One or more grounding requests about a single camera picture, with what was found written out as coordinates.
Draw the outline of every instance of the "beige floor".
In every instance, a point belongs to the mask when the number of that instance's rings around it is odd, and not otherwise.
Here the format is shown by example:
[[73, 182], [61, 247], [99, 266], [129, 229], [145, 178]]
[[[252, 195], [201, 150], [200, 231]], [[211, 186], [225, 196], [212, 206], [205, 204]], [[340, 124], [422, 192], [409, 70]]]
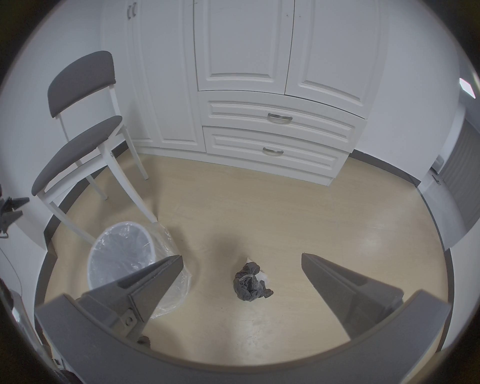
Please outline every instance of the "beige floor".
[[[157, 156], [142, 156], [145, 181], [130, 154], [119, 161], [132, 184], [169, 229], [193, 274], [176, 311], [149, 321], [152, 349], [187, 360], [255, 365], [298, 359], [349, 340], [305, 277], [302, 252], [314, 253], [404, 290], [447, 299], [442, 247], [430, 214], [410, 183], [348, 159], [330, 187], [281, 176]], [[114, 223], [147, 223], [106, 170], [68, 215], [92, 235]], [[60, 225], [58, 261], [46, 300], [88, 290], [89, 244]], [[247, 257], [275, 292], [243, 302], [232, 288]]]

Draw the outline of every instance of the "wire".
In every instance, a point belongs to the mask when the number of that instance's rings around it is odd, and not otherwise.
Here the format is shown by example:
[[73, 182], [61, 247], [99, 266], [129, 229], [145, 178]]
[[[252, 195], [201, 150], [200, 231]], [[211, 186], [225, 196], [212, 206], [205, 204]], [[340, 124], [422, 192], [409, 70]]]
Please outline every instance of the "wire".
[[15, 272], [15, 274], [17, 275], [17, 279], [18, 279], [18, 282], [20, 283], [20, 296], [23, 295], [24, 293], [24, 289], [22, 287], [22, 281], [20, 280], [20, 277], [18, 276], [18, 273], [17, 271], [15, 271], [15, 268], [13, 267], [12, 265], [12, 262], [9, 260], [9, 258], [7, 257], [7, 255], [5, 254], [5, 252], [0, 248], [0, 251], [3, 253], [3, 256], [5, 256], [5, 258], [7, 259], [7, 261], [10, 263], [10, 265], [12, 266], [12, 269], [13, 271]]

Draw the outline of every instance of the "white drawer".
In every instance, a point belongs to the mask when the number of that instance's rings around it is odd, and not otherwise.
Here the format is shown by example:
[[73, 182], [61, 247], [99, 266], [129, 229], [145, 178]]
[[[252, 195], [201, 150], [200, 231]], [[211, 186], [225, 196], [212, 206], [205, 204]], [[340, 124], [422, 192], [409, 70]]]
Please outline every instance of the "white drawer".
[[198, 97], [202, 125], [276, 133], [347, 152], [353, 151], [366, 124], [341, 109], [285, 95], [201, 91]]
[[207, 153], [260, 161], [334, 178], [348, 153], [324, 145], [236, 128], [205, 127]]

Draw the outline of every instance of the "metal handle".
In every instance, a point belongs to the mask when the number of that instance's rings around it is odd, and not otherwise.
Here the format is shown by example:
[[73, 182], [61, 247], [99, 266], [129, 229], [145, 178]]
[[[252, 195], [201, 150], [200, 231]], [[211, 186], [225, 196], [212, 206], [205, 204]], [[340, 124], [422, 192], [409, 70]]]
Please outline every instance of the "metal handle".
[[267, 119], [269, 119], [271, 122], [274, 122], [274, 123], [288, 124], [292, 121], [293, 117], [291, 117], [291, 116], [280, 116], [280, 115], [276, 115], [275, 113], [269, 113], [267, 115]]
[[263, 152], [271, 156], [280, 156], [283, 155], [283, 151], [274, 151], [273, 149], [263, 148]]

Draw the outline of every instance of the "chair seat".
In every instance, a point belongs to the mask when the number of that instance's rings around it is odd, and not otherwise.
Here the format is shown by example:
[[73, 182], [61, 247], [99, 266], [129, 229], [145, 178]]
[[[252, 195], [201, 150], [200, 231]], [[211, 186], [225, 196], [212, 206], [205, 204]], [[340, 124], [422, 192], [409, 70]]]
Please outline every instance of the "chair seat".
[[36, 196], [60, 172], [92, 152], [108, 139], [122, 121], [121, 116], [113, 116], [82, 132], [65, 144], [42, 169], [32, 186], [32, 195]]

